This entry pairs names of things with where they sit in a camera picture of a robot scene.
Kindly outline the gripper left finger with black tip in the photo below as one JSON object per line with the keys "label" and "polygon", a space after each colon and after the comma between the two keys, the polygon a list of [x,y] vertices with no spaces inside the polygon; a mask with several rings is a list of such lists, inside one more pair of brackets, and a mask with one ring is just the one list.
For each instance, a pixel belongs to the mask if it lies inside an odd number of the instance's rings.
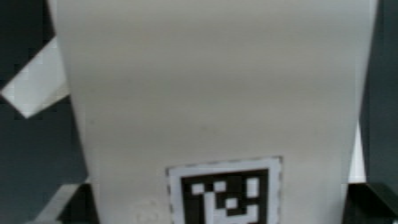
{"label": "gripper left finger with black tip", "polygon": [[37,217],[24,224],[97,224],[92,189],[86,183],[60,186]]}

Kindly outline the gripper right finger with black tip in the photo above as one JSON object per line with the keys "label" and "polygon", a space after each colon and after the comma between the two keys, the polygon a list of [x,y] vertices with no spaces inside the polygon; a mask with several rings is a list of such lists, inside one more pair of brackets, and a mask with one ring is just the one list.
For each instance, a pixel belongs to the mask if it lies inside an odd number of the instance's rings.
{"label": "gripper right finger with black tip", "polygon": [[348,185],[340,224],[398,224],[398,194],[381,183]]}

